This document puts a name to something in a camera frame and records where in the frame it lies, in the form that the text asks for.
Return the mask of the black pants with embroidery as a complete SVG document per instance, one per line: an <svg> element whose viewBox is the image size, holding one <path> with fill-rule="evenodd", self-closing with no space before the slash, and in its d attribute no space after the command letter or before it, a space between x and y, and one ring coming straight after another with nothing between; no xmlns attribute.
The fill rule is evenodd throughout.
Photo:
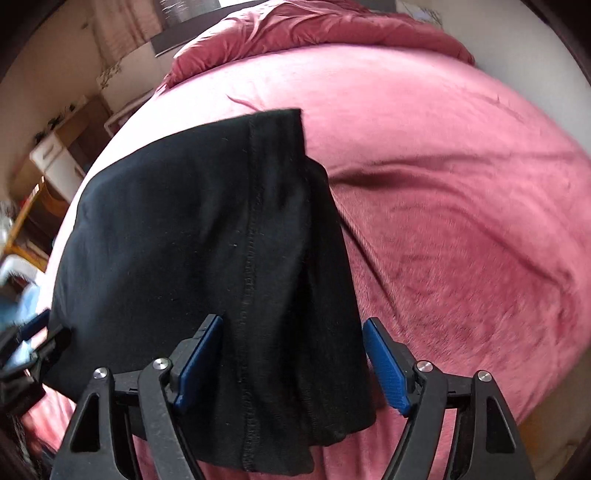
<svg viewBox="0 0 591 480"><path fill-rule="evenodd" d="M180 429L198 460L310 473L311 448L374 424L349 258L298 110L185 130L98 173L63 251L47 376L71 400L91 372L140 369L222 319Z"/></svg>

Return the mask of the blue yellow padded chair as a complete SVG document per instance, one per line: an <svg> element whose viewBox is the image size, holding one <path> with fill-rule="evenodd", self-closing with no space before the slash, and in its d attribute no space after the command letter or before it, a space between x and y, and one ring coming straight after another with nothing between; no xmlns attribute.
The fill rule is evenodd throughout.
<svg viewBox="0 0 591 480"><path fill-rule="evenodd" d="M1 328L25 324L37 315L45 274L18 255L1 262Z"/></svg>

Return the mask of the wooden side table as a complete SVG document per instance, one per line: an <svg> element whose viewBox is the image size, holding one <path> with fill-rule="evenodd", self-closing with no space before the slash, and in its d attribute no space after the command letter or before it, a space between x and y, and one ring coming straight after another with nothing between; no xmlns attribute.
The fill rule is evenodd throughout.
<svg viewBox="0 0 591 480"><path fill-rule="evenodd" d="M53 243L69 203L41 177L21 209L1 246L1 259L16 255L45 272Z"/></svg>

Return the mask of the white cabinet with drawer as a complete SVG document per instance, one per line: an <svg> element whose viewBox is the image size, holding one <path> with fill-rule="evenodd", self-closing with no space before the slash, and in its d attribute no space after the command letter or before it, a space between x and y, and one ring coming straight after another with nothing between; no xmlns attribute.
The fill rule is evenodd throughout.
<svg viewBox="0 0 591 480"><path fill-rule="evenodd" d="M59 195L71 203L85 174L59 137L55 133L47 135L31 150L29 158Z"/></svg>

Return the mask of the white bedside table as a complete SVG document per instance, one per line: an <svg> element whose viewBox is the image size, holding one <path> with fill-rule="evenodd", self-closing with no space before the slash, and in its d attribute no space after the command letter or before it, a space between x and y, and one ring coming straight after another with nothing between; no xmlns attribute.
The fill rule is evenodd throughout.
<svg viewBox="0 0 591 480"><path fill-rule="evenodd" d="M105 121L104 129L110 138L112 138L131 118L131 116L153 96L153 93L153 90L147 91L142 96L128 102L122 109L111 115Z"/></svg>

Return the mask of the pink patterned curtain left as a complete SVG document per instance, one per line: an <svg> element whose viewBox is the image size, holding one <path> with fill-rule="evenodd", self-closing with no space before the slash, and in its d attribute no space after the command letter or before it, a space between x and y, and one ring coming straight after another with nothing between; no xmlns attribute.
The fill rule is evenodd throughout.
<svg viewBox="0 0 591 480"><path fill-rule="evenodd" d="M112 65L162 31L153 1L91 2L93 26L101 54Z"/></svg>

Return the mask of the dark bed headboard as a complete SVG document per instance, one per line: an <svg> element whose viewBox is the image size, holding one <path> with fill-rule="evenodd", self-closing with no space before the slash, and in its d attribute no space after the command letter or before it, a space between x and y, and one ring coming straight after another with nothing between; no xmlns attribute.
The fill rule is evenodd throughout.
<svg viewBox="0 0 591 480"><path fill-rule="evenodd" d="M155 57L160 57L174 48L181 47L190 40L239 10L252 8L262 4L261 1L244 1L238 4L216 8L199 14L196 17L182 21L176 25L166 27L161 33L150 39Z"/></svg>

